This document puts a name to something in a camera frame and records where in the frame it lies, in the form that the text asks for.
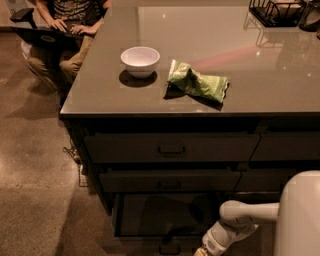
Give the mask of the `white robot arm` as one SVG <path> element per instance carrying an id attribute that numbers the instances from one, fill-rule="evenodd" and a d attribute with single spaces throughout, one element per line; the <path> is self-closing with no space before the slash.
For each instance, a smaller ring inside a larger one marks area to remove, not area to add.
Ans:
<path id="1" fill-rule="evenodd" d="M 260 224 L 272 222 L 276 224 L 273 256 L 320 256 L 320 171 L 292 177 L 277 203 L 229 200 L 220 206 L 219 215 L 193 256 L 221 256 Z"/>

